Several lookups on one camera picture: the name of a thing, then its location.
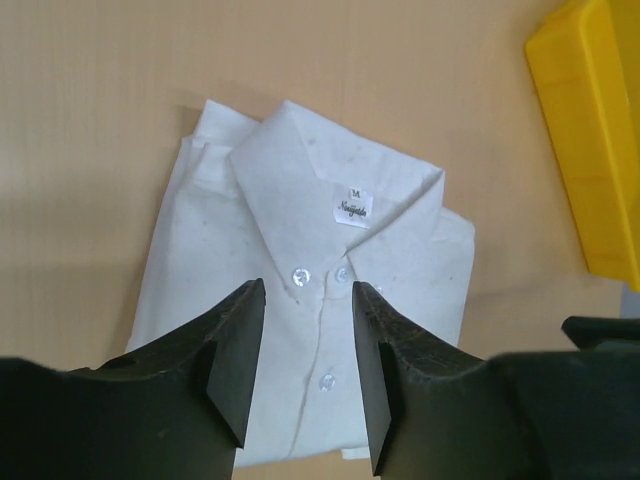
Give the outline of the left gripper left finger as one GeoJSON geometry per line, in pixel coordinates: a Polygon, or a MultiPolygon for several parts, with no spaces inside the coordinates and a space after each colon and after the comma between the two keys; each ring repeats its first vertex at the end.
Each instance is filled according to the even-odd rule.
{"type": "Polygon", "coordinates": [[[228,479],[244,445],[265,288],[244,283],[97,369],[1,361],[5,479],[228,479]]]}

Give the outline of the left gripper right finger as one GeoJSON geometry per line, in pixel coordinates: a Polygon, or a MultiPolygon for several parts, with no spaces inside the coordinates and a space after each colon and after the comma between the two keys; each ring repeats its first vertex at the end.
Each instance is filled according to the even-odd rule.
{"type": "Polygon", "coordinates": [[[467,354],[352,290],[372,472],[383,479],[635,479],[639,350],[467,354]]]}

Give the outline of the white long sleeve shirt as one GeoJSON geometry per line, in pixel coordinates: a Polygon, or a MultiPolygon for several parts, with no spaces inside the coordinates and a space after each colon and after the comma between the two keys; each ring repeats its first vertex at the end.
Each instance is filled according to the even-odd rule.
{"type": "Polygon", "coordinates": [[[255,121],[207,101],[182,140],[135,313],[136,349],[260,278],[266,308],[240,467],[367,456],[352,285],[459,340],[473,225],[444,171],[286,101],[255,121]]]}

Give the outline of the yellow plastic bin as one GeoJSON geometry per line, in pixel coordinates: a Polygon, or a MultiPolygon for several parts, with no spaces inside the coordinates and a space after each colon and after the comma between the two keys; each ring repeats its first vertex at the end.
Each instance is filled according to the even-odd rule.
{"type": "Polygon", "coordinates": [[[589,271],[639,288],[639,4],[569,1],[525,52],[589,271]]]}

